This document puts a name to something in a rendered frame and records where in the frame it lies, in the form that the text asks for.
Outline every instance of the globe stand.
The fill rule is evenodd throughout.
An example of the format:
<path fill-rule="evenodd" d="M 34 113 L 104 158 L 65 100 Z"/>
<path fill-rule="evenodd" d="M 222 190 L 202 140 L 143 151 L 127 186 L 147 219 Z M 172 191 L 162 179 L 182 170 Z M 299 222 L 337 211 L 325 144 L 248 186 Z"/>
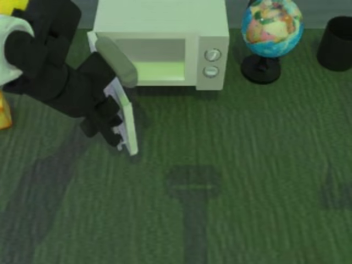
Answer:
<path fill-rule="evenodd" d="M 241 71 L 253 83 L 270 84 L 279 79 L 281 66 L 278 58 L 251 55 L 243 60 Z"/>

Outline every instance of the globe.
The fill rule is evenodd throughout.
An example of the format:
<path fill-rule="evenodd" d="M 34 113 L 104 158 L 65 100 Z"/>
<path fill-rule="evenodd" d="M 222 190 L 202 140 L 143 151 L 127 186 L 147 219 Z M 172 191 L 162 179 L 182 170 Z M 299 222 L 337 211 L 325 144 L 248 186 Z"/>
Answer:
<path fill-rule="evenodd" d="M 255 0 L 246 9 L 241 33 L 253 53 L 277 58 L 298 44 L 303 28 L 301 11 L 292 0 Z"/>

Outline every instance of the microwave handle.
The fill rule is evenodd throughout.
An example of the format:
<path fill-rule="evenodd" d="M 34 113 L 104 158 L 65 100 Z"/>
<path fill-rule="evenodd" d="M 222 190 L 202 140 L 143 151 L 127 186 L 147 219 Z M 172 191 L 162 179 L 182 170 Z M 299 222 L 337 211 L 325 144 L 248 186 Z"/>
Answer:
<path fill-rule="evenodd" d="M 124 87 L 136 87 L 138 83 L 136 67 L 110 38 L 99 37 L 95 42 L 95 48 L 114 70 Z"/>

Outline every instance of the white microwave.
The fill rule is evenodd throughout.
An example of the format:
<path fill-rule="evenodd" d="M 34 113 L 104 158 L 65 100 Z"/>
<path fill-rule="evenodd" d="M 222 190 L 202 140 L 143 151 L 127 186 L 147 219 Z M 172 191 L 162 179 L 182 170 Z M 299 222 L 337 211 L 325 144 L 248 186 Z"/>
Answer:
<path fill-rule="evenodd" d="M 88 38 L 99 37 L 113 40 L 135 65 L 138 86 L 223 89 L 225 0 L 99 0 Z"/>

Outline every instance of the dial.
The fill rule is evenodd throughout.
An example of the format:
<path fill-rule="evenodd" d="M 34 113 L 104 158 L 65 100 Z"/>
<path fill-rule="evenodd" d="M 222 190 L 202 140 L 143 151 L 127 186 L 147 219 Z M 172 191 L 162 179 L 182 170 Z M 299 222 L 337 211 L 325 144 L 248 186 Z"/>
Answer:
<path fill-rule="evenodd" d="M 215 62 L 221 58 L 221 52 L 216 48 L 209 49 L 205 52 L 205 58 L 209 62 Z"/>
<path fill-rule="evenodd" d="M 214 78 L 219 74 L 219 68 L 215 66 L 205 67 L 203 73 L 208 78 Z"/>

